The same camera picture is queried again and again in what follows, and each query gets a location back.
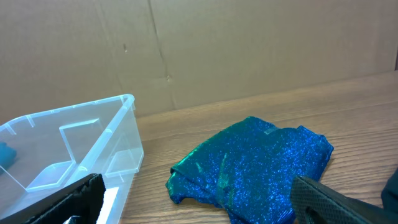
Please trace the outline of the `black garment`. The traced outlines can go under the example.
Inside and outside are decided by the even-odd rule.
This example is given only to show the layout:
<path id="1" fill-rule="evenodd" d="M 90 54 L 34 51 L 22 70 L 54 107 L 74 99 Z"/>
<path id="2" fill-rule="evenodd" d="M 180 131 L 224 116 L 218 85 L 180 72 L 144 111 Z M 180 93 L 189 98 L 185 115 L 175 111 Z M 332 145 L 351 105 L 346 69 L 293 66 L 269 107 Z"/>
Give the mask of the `black garment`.
<path id="1" fill-rule="evenodd" d="M 381 192 L 383 208 L 397 214 L 398 209 L 398 170 L 387 181 Z"/>

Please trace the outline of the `blue denim jeans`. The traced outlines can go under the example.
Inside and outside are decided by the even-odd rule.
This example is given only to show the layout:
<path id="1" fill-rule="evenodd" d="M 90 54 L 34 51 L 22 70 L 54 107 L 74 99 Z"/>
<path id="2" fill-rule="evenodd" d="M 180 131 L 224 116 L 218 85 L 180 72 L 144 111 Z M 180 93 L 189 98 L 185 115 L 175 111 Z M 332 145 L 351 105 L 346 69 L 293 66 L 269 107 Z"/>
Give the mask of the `blue denim jeans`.
<path id="1" fill-rule="evenodd" d="M 0 164 L 4 169 L 8 169 L 15 162 L 17 156 L 16 150 L 9 147 L 6 143 L 0 143 Z"/>

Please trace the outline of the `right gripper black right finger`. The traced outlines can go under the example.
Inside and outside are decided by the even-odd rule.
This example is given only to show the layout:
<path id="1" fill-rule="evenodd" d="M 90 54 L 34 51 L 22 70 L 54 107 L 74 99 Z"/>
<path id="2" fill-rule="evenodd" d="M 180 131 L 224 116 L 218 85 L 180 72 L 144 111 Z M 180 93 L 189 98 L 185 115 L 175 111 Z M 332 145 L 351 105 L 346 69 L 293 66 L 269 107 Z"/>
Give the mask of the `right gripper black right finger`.
<path id="1" fill-rule="evenodd" d="M 290 201 L 299 223 L 397 223 L 396 213 L 346 197 L 304 176 L 294 178 Z"/>

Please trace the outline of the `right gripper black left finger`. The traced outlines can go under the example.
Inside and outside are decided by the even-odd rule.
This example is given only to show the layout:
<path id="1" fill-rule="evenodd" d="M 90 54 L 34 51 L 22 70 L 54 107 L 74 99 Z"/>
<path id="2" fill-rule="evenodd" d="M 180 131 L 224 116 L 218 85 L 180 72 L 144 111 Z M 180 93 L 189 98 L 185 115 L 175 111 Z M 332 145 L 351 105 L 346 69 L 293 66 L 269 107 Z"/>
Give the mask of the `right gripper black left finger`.
<path id="1" fill-rule="evenodd" d="M 1 224 L 94 224 L 104 202 L 101 174 L 89 174 L 71 185 L 1 220 Z"/>

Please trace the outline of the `sparkly blue garment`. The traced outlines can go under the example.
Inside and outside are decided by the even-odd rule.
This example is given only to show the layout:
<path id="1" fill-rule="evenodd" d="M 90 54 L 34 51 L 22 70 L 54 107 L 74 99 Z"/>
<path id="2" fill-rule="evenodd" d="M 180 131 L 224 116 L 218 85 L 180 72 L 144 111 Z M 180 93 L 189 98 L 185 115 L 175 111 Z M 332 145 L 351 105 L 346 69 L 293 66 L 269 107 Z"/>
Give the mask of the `sparkly blue garment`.
<path id="1" fill-rule="evenodd" d="M 278 128 L 249 116 L 207 139 L 170 170 L 170 199 L 223 208 L 231 223 L 293 223 L 295 176 L 319 180 L 333 146 L 299 126 Z"/>

